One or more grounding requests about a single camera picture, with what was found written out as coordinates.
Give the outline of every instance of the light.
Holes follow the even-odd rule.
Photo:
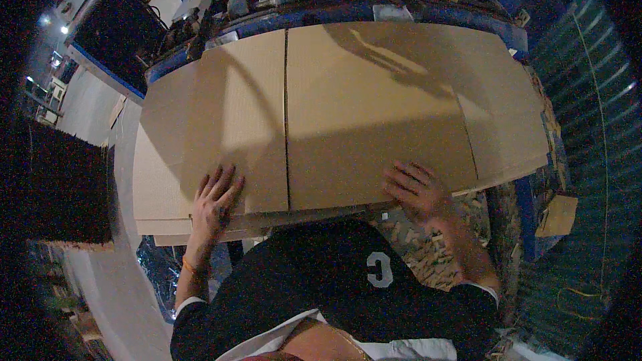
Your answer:
[[[40,25],[42,25],[43,27],[45,25],[51,24],[51,18],[47,14],[43,14],[42,16],[40,16],[39,21],[40,21]]]

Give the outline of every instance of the forearm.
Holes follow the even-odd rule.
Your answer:
[[[444,235],[446,248],[453,253],[454,259],[461,267],[464,280],[490,287],[499,293],[500,281],[488,251],[482,247],[470,229],[463,225],[459,216],[450,215],[435,219],[430,227],[440,230]]]
[[[179,284],[176,287],[175,309],[190,297],[198,297],[202,300],[209,301],[207,275],[213,244],[214,243],[188,243],[183,268],[181,269],[181,275],[179,276]],[[197,272],[194,273],[189,270],[186,266],[186,262],[192,268],[196,269]]]

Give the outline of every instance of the person's right hand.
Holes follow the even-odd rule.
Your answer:
[[[454,215],[449,193],[429,168],[396,161],[384,175],[383,191],[399,202],[414,224],[425,228],[434,219],[448,219]]]

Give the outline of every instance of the hand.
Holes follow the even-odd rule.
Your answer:
[[[396,161],[384,175],[384,192],[399,202],[414,224],[426,228],[434,219],[446,220],[454,215],[449,193],[429,168]]]
[[[211,246],[227,228],[230,212],[245,184],[243,176],[232,182],[235,170],[234,165],[225,170],[219,165],[214,175],[205,175],[199,184],[194,197],[192,233],[186,251],[194,267],[203,263]]]

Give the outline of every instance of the stack of cardboard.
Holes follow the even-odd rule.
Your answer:
[[[138,231],[184,243],[198,181],[220,162],[246,176],[226,240],[386,201],[394,159],[460,193],[523,177],[546,164],[541,110],[499,37],[477,30],[341,23],[241,39],[149,87]]]

